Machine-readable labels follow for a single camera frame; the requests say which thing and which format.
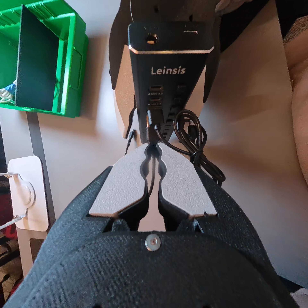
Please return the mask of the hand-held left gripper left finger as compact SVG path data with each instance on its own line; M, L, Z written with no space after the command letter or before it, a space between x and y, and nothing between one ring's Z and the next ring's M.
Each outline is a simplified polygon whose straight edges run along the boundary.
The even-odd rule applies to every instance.
M124 220L137 231L149 209L149 161L153 146L143 144L124 155L112 167L88 214Z

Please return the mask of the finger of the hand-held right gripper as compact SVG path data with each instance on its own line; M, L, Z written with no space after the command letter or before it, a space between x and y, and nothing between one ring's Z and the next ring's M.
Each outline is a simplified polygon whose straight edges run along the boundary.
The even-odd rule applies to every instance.
M196 90L201 91L202 102L205 103L210 94L210 90L214 83L214 79L216 77L219 61L220 61L220 53L221 53L221 43L220 43L220 25L221 25L221 17L215 17L214 25L212 29L212 35L214 39L214 49L210 52L206 59L205 68L202 71L201 76L195 86L193 92Z
M109 37L111 86L119 131L127 139L136 109L128 26L133 22L130 3L121 3Z

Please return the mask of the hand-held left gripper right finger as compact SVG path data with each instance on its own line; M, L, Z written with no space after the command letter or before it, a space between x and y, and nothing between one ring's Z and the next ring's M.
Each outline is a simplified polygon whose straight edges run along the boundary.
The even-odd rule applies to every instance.
M175 231L185 220L218 213L194 165L164 143L157 144L158 209L166 231Z

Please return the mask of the black multi-port usb hub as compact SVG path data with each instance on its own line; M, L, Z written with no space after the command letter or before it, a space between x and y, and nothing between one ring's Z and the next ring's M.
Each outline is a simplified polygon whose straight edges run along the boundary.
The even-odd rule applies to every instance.
M183 110L214 49L210 27L204 22L133 22L128 26L141 143L149 139L148 110L161 111L160 131L168 141L172 122Z

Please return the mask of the green plastic bin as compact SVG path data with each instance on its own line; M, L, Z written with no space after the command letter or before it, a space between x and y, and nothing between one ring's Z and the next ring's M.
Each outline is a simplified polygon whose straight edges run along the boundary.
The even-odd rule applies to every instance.
M52 111L15 105L22 5L59 38ZM62 0L1 1L0 32L1 108L79 117L88 47L86 23L79 14Z

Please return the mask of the black tape strip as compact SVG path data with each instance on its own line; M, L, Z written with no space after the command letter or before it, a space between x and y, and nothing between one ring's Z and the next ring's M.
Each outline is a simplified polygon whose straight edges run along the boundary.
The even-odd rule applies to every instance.
M41 160L43 167L43 177L45 184L47 211L49 216L49 222L53 224L56 221L55 210L53 205L51 186L49 181L49 175L47 170L47 163L44 153L43 140L41 130L39 126L38 114L34 112L26 112L26 117L29 126L30 139L32 143L33 154L38 156Z

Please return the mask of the black bin divider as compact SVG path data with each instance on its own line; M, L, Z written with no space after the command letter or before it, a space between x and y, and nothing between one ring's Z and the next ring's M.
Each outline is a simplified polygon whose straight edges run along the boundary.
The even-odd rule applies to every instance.
M16 106L52 111L58 48L59 38L22 5Z

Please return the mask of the white plastic mount plate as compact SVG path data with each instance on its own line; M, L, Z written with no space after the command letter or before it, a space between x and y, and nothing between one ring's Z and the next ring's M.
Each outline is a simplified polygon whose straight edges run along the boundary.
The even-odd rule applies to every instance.
M13 215L19 229L45 232L49 226L45 183L37 156L12 159L8 164Z

